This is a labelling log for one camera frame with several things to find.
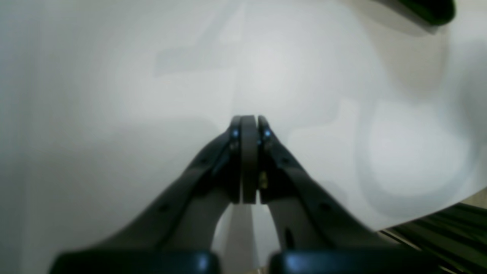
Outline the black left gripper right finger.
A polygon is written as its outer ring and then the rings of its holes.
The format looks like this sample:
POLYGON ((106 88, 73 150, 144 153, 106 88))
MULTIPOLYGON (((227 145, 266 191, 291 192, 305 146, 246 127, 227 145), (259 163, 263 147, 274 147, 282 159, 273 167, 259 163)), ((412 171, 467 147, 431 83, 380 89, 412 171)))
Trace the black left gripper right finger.
POLYGON ((361 224, 311 178, 264 116, 258 192, 270 211, 280 251, 270 274, 440 274, 437 259, 388 242, 361 224))

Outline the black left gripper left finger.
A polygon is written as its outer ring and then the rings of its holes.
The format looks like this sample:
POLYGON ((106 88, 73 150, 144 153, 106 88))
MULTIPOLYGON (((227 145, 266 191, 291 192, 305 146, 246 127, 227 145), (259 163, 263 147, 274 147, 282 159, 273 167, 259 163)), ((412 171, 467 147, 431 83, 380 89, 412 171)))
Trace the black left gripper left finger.
POLYGON ((250 116, 235 116, 181 176, 121 231, 60 255, 51 274, 218 274, 210 250, 231 203, 250 202, 250 116))

